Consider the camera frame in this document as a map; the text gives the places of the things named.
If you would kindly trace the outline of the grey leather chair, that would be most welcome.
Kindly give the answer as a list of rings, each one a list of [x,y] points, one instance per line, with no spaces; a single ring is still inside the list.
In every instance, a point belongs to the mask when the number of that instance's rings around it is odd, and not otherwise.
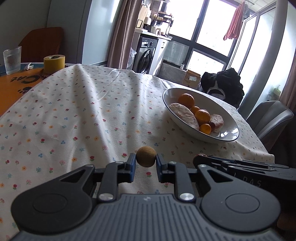
[[[293,117],[289,108],[272,100],[260,103],[246,121],[269,152]]]

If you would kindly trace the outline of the washing machine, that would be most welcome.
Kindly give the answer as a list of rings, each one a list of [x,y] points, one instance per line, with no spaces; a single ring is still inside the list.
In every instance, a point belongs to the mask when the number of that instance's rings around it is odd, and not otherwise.
[[[158,40],[140,37],[137,45],[137,54],[135,56],[133,71],[136,73],[148,74],[152,65],[154,52]]]

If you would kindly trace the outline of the kitchen counter rack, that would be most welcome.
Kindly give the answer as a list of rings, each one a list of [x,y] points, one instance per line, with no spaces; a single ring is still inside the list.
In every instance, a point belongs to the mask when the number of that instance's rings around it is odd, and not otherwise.
[[[168,37],[173,21],[173,16],[171,14],[160,11],[157,14],[154,14],[154,17],[152,18],[150,32],[156,35]]]

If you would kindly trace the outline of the brown longan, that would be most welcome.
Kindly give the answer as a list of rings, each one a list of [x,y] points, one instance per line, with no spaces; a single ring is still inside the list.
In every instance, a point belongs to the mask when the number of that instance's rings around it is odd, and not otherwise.
[[[149,146],[143,146],[136,153],[137,163],[145,168],[152,167],[156,160],[156,151]]]

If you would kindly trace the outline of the white floral tablecloth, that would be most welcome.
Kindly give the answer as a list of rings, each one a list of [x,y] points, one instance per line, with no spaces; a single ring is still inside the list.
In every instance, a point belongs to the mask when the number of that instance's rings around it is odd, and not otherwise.
[[[166,161],[192,167],[197,154],[273,163],[243,117],[230,143],[195,140],[171,120],[162,100],[175,84],[129,70],[73,65],[34,87],[20,87],[1,116],[1,240],[18,228],[11,203],[22,192],[86,164],[103,168],[150,146]]]

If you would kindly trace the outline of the large peeled pomelo segment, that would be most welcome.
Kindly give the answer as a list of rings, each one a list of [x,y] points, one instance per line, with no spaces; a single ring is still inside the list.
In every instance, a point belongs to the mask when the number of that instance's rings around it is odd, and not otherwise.
[[[178,116],[182,121],[192,128],[199,130],[199,124],[194,116],[194,114],[184,105],[179,103],[172,103],[169,105],[170,110]]]

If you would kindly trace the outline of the small kumquat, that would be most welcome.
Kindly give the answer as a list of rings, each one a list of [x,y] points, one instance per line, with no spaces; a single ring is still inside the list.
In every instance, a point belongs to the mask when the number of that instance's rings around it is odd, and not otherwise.
[[[200,125],[199,131],[207,135],[210,135],[210,133],[212,132],[212,128],[208,123],[204,123]]]
[[[191,109],[190,109],[190,111],[193,113],[193,114],[195,114],[197,111],[199,111],[200,110],[200,108],[198,107],[198,106],[193,106]]]

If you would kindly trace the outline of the dark passion fruit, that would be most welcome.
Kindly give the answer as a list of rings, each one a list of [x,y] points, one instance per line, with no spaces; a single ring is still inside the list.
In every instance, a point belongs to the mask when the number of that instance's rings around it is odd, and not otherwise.
[[[199,153],[195,156],[195,158],[197,157],[208,157],[206,154],[203,154],[203,153]]]

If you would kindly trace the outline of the orange tangerine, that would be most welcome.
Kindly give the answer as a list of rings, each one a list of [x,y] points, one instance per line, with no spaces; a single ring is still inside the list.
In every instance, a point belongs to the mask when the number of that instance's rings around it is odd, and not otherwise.
[[[210,122],[211,116],[206,109],[200,109],[194,115],[199,125]]]
[[[195,106],[195,99],[194,97],[189,93],[183,93],[178,98],[178,103],[184,105],[188,109],[191,109]]]

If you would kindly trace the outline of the white oval bowl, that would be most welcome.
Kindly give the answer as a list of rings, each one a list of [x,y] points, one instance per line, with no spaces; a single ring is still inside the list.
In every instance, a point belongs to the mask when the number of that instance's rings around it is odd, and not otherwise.
[[[185,88],[169,88],[163,102],[173,122],[191,137],[208,142],[232,142],[239,138],[234,118],[208,95]]]

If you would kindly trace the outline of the black clothing pile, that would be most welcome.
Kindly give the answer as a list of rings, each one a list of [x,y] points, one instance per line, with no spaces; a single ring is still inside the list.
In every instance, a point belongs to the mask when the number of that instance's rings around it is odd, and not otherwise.
[[[209,95],[238,108],[244,96],[240,76],[234,68],[218,73],[205,72],[201,78],[201,87]]]

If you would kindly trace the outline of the red jujube fruit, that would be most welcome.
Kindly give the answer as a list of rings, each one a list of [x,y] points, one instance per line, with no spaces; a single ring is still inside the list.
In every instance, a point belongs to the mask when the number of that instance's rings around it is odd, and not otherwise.
[[[216,128],[215,123],[211,121],[211,122],[209,123],[209,125],[210,125],[210,127],[211,127],[211,132],[214,132],[214,131],[215,131],[215,128]]]

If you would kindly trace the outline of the pink hanging towel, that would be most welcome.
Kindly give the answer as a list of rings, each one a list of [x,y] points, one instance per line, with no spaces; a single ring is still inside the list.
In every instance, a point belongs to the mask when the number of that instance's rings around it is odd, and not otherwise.
[[[234,12],[233,18],[231,20],[230,26],[223,37],[223,40],[227,39],[238,39],[243,22],[243,12],[244,12],[245,1],[241,1],[240,5]]]

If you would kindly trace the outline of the small peeled pomelo segment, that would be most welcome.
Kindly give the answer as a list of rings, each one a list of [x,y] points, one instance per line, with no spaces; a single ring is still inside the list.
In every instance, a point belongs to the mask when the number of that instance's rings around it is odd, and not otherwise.
[[[219,114],[212,114],[211,115],[211,119],[210,119],[210,122],[214,122],[215,125],[216,125],[216,128],[215,128],[215,131],[214,133],[218,133],[220,132],[220,130],[222,129],[222,127],[224,126],[224,120],[222,118],[221,115]]]

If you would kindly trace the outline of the white refrigerator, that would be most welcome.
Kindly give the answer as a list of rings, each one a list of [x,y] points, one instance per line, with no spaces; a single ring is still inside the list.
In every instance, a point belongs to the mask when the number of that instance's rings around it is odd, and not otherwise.
[[[47,27],[64,32],[67,64],[106,65],[122,1],[51,1]]]

